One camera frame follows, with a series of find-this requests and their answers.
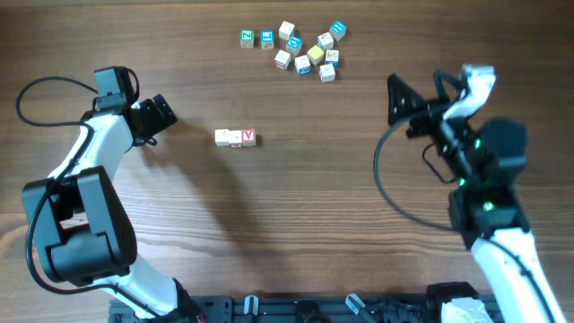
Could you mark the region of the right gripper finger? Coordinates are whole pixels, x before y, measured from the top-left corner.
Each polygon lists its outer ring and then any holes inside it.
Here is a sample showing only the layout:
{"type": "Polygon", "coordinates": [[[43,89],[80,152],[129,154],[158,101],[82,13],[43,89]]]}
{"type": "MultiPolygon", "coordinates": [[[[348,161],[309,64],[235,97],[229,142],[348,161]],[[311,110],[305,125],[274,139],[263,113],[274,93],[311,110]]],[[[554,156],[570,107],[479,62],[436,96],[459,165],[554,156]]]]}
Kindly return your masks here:
{"type": "Polygon", "coordinates": [[[458,93],[465,88],[465,83],[457,79],[455,76],[436,70],[433,75],[433,81],[437,90],[438,98],[440,100],[450,101],[444,83],[451,85],[458,93]]]}
{"type": "Polygon", "coordinates": [[[391,74],[387,78],[387,94],[387,123],[390,126],[422,109],[424,98],[397,74],[391,74]]]}

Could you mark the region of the plain beige wooden block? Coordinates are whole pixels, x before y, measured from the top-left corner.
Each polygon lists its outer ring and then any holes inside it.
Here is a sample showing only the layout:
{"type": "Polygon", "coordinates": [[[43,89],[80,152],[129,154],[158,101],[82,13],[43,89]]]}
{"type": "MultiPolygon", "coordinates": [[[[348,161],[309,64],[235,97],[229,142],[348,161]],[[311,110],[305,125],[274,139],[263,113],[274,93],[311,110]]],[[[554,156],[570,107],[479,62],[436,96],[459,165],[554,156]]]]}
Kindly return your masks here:
{"type": "Polygon", "coordinates": [[[214,141],[217,146],[228,146],[229,142],[229,130],[228,129],[215,129],[214,130],[214,141]]]}

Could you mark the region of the red bottom wooden block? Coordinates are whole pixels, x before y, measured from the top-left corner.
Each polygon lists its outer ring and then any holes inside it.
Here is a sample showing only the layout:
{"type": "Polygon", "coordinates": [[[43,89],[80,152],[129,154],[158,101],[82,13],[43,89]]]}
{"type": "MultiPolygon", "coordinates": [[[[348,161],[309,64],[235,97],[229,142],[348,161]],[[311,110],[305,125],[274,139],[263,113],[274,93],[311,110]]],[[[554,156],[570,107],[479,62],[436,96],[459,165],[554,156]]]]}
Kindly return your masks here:
{"type": "Polygon", "coordinates": [[[242,131],[241,130],[230,130],[227,133],[228,142],[230,147],[239,148],[243,146],[242,131]]]}

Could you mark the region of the red V letter block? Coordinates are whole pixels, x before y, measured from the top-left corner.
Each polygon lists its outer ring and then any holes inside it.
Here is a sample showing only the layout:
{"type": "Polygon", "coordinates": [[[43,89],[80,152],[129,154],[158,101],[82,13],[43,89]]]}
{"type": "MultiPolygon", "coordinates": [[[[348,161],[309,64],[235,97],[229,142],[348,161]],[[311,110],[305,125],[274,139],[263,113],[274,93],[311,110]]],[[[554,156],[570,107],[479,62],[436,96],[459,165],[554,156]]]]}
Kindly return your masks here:
{"type": "Polygon", "coordinates": [[[256,146],[257,133],[253,128],[241,130],[241,142],[243,146],[256,146]]]}

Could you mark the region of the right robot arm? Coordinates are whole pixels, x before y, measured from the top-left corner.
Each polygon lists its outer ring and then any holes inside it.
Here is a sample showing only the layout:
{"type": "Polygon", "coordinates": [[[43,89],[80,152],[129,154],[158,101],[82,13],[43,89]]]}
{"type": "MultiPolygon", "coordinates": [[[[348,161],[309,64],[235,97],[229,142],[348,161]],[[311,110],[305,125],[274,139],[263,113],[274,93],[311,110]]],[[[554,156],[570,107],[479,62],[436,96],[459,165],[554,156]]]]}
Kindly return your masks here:
{"type": "Polygon", "coordinates": [[[453,174],[457,189],[448,195],[448,231],[487,278],[507,322],[562,322],[514,185],[526,167],[526,127],[509,118],[491,118],[474,130],[469,120],[488,100],[496,82],[490,65],[464,65],[459,76],[433,74],[437,98],[424,99],[398,75],[387,78],[388,131],[373,157],[379,190],[380,152],[403,124],[408,138],[428,136],[453,174]]]}

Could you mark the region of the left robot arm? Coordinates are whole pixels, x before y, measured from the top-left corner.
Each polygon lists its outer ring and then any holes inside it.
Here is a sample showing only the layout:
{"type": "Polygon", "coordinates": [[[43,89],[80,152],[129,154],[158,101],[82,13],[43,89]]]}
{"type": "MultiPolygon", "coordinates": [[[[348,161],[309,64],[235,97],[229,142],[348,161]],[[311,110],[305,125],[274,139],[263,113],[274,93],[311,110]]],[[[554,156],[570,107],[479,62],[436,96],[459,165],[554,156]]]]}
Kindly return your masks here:
{"type": "Polygon", "coordinates": [[[138,254],[135,230],[112,184],[128,151],[155,145],[155,135],[178,119],[161,95],[139,99],[130,68],[106,67],[94,78],[96,96],[74,123],[80,134],[71,151],[46,179],[22,190],[30,275],[56,294],[107,292],[137,321],[200,322],[204,313],[181,283],[138,254]]]}

